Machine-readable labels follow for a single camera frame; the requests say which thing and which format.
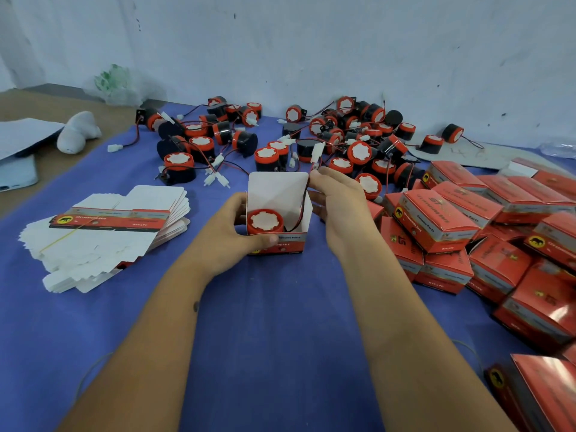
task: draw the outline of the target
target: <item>clear plastic bag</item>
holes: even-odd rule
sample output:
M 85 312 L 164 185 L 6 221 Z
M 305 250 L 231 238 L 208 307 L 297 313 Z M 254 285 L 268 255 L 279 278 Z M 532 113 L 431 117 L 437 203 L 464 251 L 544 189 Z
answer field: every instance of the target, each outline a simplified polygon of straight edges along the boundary
M 556 139 L 540 144 L 538 149 L 546 156 L 576 159 L 576 140 Z
M 138 107 L 150 98 L 154 85 L 141 73 L 112 64 L 108 71 L 88 79 L 82 89 L 111 106 Z

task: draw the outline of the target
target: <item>forearm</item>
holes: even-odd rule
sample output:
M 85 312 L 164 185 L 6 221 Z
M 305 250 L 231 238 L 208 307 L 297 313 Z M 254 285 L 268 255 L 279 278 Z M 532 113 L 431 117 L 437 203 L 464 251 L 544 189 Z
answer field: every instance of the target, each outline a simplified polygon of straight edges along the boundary
M 184 253 L 166 272 L 60 432 L 178 429 L 198 317 L 196 303 L 210 280 L 188 260 Z
M 389 431 L 515 431 L 377 234 L 342 266 Z

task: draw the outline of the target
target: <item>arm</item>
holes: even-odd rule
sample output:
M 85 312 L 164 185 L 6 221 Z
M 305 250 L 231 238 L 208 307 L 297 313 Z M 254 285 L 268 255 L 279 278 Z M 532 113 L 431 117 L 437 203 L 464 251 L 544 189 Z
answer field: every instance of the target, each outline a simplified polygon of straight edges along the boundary
M 238 235 L 234 222 L 245 223 L 244 213 L 245 194 L 237 193 L 206 223 L 58 432 L 178 429 L 204 288 L 246 254 L 278 241 L 270 234 Z
M 387 431 L 515 431 L 408 281 L 359 183 L 310 173 L 314 213 L 340 260 Z

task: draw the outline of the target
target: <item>hand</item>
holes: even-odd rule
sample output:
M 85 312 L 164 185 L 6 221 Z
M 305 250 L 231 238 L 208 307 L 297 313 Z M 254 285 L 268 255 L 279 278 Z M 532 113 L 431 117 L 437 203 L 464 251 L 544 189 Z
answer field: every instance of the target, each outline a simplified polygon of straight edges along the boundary
M 206 223 L 183 253 L 209 282 L 214 276 L 236 265 L 248 253 L 278 243 L 278 236 L 263 233 L 243 236 L 234 225 L 246 224 L 246 193 L 237 192 Z
M 359 182 L 322 167 L 310 172 L 309 186 L 319 191 L 309 192 L 312 209 L 326 222 L 328 247 L 341 262 L 356 245 L 379 237 Z

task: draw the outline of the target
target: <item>blue tablecloth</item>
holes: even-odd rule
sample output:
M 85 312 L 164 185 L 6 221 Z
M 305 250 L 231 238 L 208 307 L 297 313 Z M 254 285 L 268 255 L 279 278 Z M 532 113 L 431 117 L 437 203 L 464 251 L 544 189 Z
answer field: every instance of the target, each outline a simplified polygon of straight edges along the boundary
M 170 104 L 165 110 L 174 116 L 189 108 Z M 281 125 L 265 117 L 252 131 L 263 146 L 280 137 Z M 132 128 L 108 143 L 134 136 Z M 203 178 L 184 184 L 192 208 L 186 233 L 88 294 L 47 292 L 41 283 L 47 273 L 18 233 L 90 194 L 126 195 L 135 185 L 161 185 L 154 180 L 162 165 L 157 140 L 143 129 L 140 142 L 122 151 L 100 146 L 0 222 L 2 430 L 53 430 L 81 378 L 122 342 L 171 263 L 232 192 L 246 190 L 248 177 L 230 168 L 223 170 L 232 189 L 218 182 L 203 187 Z M 253 158 L 229 159 L 255 169 Z M 490 319 L 491 307 L 470 290 L 453 296 L 415 288 L 448 336 L 474 348 L 483 366 L 532 352 Z M 480 375 L 474 355 L 459 348 Z M 181 424 L 196 431 L 383 430 L 344 276 L 318 218 L 312 218 L 305 254 L 245 258 L 208 285 Z

